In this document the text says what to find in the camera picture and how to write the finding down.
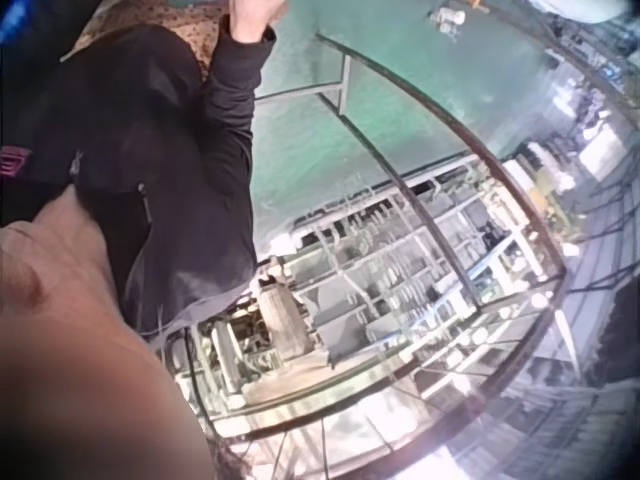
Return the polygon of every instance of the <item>person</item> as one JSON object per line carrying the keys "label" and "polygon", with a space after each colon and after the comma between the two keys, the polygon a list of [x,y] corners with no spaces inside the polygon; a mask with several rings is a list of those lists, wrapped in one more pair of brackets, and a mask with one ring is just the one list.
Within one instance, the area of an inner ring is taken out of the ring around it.
{"label": "person", "polygon": [[33,0],[2,36],[0,444],[20,478],[242,478],[149,342],[254,274],[254,90],[284,0],[230,0],[204,82],[152,25],[60,62],[99,3]]}

